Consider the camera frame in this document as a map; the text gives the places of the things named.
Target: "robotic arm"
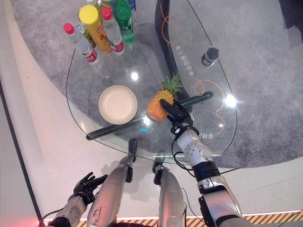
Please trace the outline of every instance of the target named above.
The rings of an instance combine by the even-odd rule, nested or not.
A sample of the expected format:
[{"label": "robotic arm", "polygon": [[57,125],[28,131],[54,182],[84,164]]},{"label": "robotic arm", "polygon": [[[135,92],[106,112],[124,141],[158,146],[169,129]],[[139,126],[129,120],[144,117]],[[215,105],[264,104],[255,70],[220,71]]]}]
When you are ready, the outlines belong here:
[{"label": "robotic arm", "polygon": [[50,227],[76,227],[80,222],[82,214],[86,211],[87,205],[95,199],[93,191],[102,184],[107,175],[96,178],[90,172],[81,179],[73,190],[73,195],[68,199],[67,204],[60,210],[55,219],[51,221]]},{"label": "robotic arm", "polygon": [[210,149],[199,139],[199,131],[193,127],[193,120],[186,109],[177,101],[170,105],[160,100],[169,113],[172,122],[171,132],[193,169],[197,186],[202,196],[200,209],[208,227],[251,227],[242,219],[240,206],[230,190],[225,178],[216,167]]}]

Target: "yellow cap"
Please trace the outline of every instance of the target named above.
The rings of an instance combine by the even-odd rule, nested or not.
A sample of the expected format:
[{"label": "yellow cap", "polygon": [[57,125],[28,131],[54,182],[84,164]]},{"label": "yellow cap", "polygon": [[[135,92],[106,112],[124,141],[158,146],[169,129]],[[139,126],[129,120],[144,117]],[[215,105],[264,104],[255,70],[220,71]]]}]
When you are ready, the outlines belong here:
[{"label": "yellow cap", "polygon": [[98,10],[92,5],[83,6],[79,11],[79,19],[86,25],[95,23],[99,18]]}]

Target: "pineapple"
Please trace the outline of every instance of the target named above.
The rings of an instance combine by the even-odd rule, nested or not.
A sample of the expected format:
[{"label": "pineapple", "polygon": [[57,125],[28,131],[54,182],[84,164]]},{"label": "pineapple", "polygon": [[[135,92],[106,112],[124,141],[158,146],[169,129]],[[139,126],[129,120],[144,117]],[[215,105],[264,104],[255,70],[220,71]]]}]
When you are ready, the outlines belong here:
[{"label": "pineapple", "polygon": [[169,104],[173,104],[175,94],[181,92],[181,78],[178,74],[173,74],[172,79],[170,80],[166,77],[164,82],[162,82],[162,85],[163,89],[152,98],[147,106],[147,114],[156,121],[163,121],[166,119],[168,113],[162,108],[160,100],[165,99]]}]

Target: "pineapple crown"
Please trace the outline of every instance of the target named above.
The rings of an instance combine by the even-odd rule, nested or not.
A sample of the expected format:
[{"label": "pineapple crown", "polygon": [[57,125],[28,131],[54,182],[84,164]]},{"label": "pineapple crown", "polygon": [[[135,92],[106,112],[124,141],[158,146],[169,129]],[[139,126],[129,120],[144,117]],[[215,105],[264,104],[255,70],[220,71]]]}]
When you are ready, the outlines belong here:
[{"label": "pineapple crown", "polygon": [[163,90],[169,91],[172,95],[175,95],[177,92],[181,92],[180,88],[183,87],[181,83],[181,78],[179,74],[172,73],[172,79],[169,79],[167,76],[162,82]]}]

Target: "red bottle cap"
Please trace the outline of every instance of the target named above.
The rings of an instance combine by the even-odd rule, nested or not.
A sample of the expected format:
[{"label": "red bottle cap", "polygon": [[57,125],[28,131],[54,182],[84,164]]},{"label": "red bottle cap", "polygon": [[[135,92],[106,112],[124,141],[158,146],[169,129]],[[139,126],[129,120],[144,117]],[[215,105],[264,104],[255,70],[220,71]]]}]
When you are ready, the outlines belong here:
[{"label": "red bottle cap", "polygon": [[69,35],[74,33],[74,27],[70,23],[65,23],[63,29]]},{"label": "red bottle cap", "polygon": [[111,17],[112,17],[112,10],[109,9],[109,8],[104,7],[104,8],[102,9],[102,17],[103,17],[105,20],[110,20]]}]

